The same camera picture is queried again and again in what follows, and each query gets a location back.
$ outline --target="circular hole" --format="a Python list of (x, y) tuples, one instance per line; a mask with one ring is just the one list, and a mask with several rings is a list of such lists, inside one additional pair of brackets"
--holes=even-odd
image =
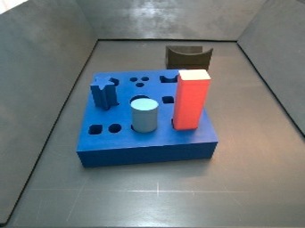
[(144, 86), (144, 83), (139, 82), (136, 83), (136, 87), (143, 87)]
[(129, 78), (129, 81), (131, 81), (131, 82), (136, 82), (136, 81), (137, 81), (137, 78), (136, 78), (136, 77), (131, 77), (131, 78)]
[(133, 97), (129, 99), (129, 103), (131, 103), (133, 100), (139, 99), (139, 98), (148, 98), (148, 97), (144, 96), (144, 95), (133, 96)]
[(120, 126), (119, 124), (112, 124), (112, 125), (109, 125), (109, 127), (108, 127), (108, 131), (109, 131), (110, 133), (117, 133), (120, 130), (121, 130), (121, 126)]
[(140, 79), (141, 79), (141, 81), (144, 81), (144, 82), (148, 81), (148, 77), (141, 77)]

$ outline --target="blue foam block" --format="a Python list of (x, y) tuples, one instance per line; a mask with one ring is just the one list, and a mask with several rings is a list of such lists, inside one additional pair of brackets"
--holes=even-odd
[[(104, 72), (93, 75), (119, 80), (119, 105), (104, 110), (96, 107), (89, 94), (77, 145), (84, 167), (98, 167), (184, 159), (208, 159), (218, 143), (207, 113), (203, 110), (199, 127), (176, 131), (171, 125), (175, 78), (177, 70)], [(141, 134), (131, 127), (129, 101), (148, 97), (157, 101), (157, 129)]]

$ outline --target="white cylinder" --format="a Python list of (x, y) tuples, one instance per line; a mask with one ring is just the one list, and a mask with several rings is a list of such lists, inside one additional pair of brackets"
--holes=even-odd
[(139, 133), (157, 128), (157, 102), (148, 98), (131, 101), (132, 128)]

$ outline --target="metal wall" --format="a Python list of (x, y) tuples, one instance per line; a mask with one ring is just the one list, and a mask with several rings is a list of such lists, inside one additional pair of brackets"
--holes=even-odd
[(30, 0), (0, 15), (0, 224), (94, 42), (73, 0)]
[(77, 0), (100, 39), (236, 40), (266, 0)]
[(305, 134), (305, 2), (268, 0), (238, 39)]

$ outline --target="red block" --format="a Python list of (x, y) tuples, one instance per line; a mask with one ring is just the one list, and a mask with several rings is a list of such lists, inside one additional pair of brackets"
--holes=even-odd
[(209, 81), (204, 69), (179, 70), (172, 117), (175, 130), (197, 127)]

